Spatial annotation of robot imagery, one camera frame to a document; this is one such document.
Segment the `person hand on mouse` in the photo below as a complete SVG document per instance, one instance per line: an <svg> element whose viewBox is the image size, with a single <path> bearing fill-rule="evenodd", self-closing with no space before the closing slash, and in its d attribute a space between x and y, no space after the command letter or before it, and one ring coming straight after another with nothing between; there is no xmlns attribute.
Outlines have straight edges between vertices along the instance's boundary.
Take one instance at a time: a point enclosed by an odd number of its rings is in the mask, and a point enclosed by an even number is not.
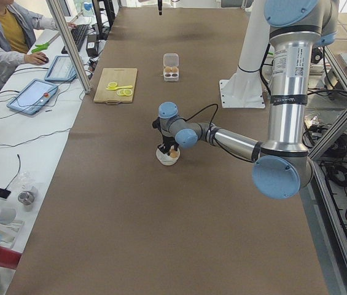
<svg viewBox="0 0 347 295"><path fill-rule="evenodd" d="M43 52L34 52L24 55L24 61L32 65L44 65L49 62L49 59Z"/></svg>

